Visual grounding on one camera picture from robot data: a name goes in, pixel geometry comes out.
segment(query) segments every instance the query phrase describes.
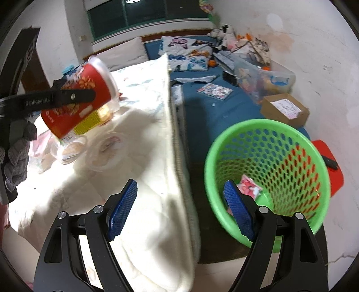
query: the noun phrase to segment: silver bolt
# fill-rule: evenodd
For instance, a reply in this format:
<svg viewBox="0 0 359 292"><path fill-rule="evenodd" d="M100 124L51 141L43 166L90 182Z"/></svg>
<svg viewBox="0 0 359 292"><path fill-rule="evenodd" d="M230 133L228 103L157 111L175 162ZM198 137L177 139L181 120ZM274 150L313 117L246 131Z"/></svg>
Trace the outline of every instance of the silver bolt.
<svg viewBox="0 0 359 292"><path fill-rule="evenodd" d="M296 213L295 216L296 216L299 220L304 219L304 216L303 216L302 213Z"/></svg>
<svg viewBox="0 0 359 292"><path fill-rule="evenodd" d="M259 207L259 212L263 213L263 214L267 214L269 212L268 208L265 206L260 206Z"/></svg>
<svg viewBox="0 0 359 292"><path fill-rule="evenodd" d="M64 219L65 217L66 217L66 212L64 212L64 211L58 213L58 215L57 215L57 218L59 218L59 219Z"/></svg>
<svg viewBox="0 0 359 292"><path fill-rule="evenodd" d="M103 211L103 207L102 206L96 206L95 208L93 208L93 211L96 214L101 213Z"/></svg>

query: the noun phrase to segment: clear plastic storage box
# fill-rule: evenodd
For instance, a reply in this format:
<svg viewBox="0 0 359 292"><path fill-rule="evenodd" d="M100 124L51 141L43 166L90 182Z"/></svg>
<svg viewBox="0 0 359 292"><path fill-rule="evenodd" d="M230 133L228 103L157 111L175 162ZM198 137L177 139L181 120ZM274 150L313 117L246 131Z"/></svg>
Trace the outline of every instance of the clear plastic storage box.
<svg viewBox="0 0 359 292"><path fill-rule="evenodd" d="M274 61L271 61L271 71L260 69L239 56L233 56L233 61L239 86L257 104L264 96L289 93L295 83L295 74Z"/></svg>

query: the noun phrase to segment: white paper label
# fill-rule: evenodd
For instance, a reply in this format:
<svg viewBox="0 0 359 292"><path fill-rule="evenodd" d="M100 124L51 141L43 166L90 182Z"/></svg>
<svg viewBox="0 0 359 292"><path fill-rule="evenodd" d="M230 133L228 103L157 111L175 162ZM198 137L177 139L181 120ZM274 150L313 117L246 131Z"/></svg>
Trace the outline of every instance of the white paper label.
<svg viewBox="0 0 359 292"><path fill-rule="evenodd" d="M302 112L300 108L288 99L273 101L271 104L290 120L297 118L298 114Z"/></svg>

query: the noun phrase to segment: white quilt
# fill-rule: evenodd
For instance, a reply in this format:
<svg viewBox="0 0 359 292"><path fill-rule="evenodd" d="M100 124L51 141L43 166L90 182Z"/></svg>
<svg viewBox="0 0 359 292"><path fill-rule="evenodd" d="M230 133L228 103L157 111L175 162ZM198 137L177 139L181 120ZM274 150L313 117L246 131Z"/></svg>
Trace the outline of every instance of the white quilt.
<svg viewBox="0 0 359 292"><path fill-rule="evenodd" d="M40 251L60 211L86 213L133 178L137 199L122 234L111 243L117 261L136 292L190 291L200 237L169 94L167 56L112 74L127 97L121 114L87 135L91 143L105 131L122 133L129 144L126 158L103 172L89 170L85 155L69 165L56 161L43 174L29 172L9 205L11 225ZM88 275L100 286L86 243L81 237Z"/></svg>

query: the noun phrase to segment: tiled floor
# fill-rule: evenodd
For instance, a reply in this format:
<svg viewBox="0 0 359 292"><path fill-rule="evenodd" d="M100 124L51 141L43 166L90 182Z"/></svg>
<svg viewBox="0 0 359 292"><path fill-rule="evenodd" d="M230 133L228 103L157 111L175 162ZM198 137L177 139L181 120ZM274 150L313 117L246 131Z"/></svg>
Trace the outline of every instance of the tiled floor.
<svg viewBox="0 0 359 292"><path fill-rule="evenodd" d="M4 233L3 250L18 274L32 282L39 253L17 232L9 228ZM198 265L192 292L227 292L237 277L245 258ZM274 275L278 254L273 254L262 286L267 286Z"/></svg>

